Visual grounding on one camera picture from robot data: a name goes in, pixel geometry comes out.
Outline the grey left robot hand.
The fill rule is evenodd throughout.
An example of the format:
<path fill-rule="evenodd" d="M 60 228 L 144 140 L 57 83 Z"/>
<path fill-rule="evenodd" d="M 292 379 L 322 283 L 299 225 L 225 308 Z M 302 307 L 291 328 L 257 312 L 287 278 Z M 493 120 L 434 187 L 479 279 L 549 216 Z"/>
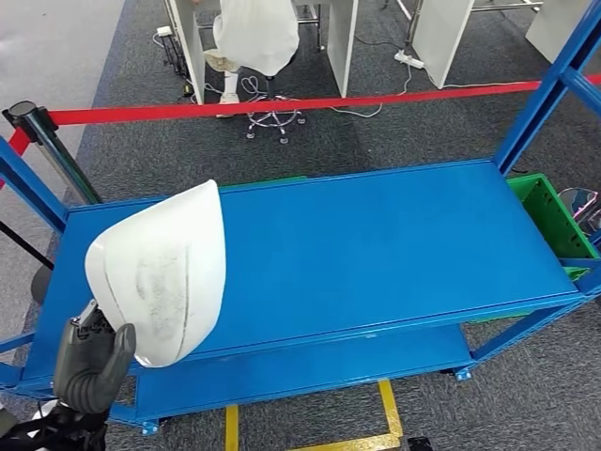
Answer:
<path fill-rule="evenodd" d="M 108 411 L 118 394 L 136 352 L 136 328 L 117 329 L 94 301 L 63 328 L 53 375 L 53 392 L 84 414 Z"/>

